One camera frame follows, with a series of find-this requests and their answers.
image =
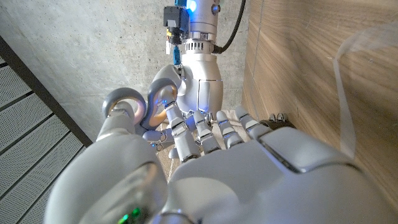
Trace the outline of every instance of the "robot finger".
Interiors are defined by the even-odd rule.
[[[233,129],[224,112],[217,112],[217,122],[227,149],[244,142],[235,129]]]
[[[251,139],[258,140],[259,137],[271,131],[270,128],[258,123],[250,114],[242,107],[238,106],[235,109],[236,116],[242,124],[242,127],[247,132]]]
[[[210,127],[207,125],[205,117],[200,113],[200,111],[194,112],[193,118],[195,119],[195,124],[198,128],[199,140],[203,146],[203,152],[205,154],[209,154],[215,150],[221,149],[213,133],[210,131]]]

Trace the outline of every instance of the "blue light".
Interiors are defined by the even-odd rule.
[[[195,1],[190,1],[189,5],[187,3],[187,9],[191,9],[192,12],[195,12],[197,9],[197,3]]]

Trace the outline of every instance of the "concrete wall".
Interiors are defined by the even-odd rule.
[[[165,54],[160,1],[2,0],[0,35],[93,141],[104,97],[122,86],[145,94]],[[238,34],[218,57],[224,80],[223,108],[241,103],[250,3]],[[221,5],[218,45],[233,30],[240,0]]]

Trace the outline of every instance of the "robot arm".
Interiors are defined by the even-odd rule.
[[[148,105],[129,88],[107,96],[98,139],[56,181],[45,223],[396,222],[371,179],[330,146],[293,128],[271,130],[238,107],[251,138],[242,140],[219,111],[223,82],[211,54],[225,50],[215,45],[219,11],[219,0],[164,9],[175,65],[155,76]],[[156,131],[165,118],[170,129]],[[227,150],[211,132],[215,119]],[[167,183],[156,152],[173,143],[182,165]]]

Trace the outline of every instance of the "wire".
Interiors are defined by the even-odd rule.
[[[234,27],[234,30],[232,31],[231,36],[229,37],[229,40],[228,40],[227,43],[224,45],[224,47],[219,47],[219,46],[215,45],[215,46],[214,46],[214,50],[213,50],[213,53],[214,53],[214,54],[221,54],[221,53],[223,53],[223,52],[226,51],[226,49],[228,49],[228,47],[232,44],[232,41],[234,40],[235,35],[236,35],[237,31],[238,31],[239,25],[240,25],[240,23],[241,23],[241,19],[242,19],[242,15],[243,15],[245,3],[246,3],[246,0],[242,0],[241,9],[239,10],[239,15],[238,15],[238,18],[236,19],[235,27]]]

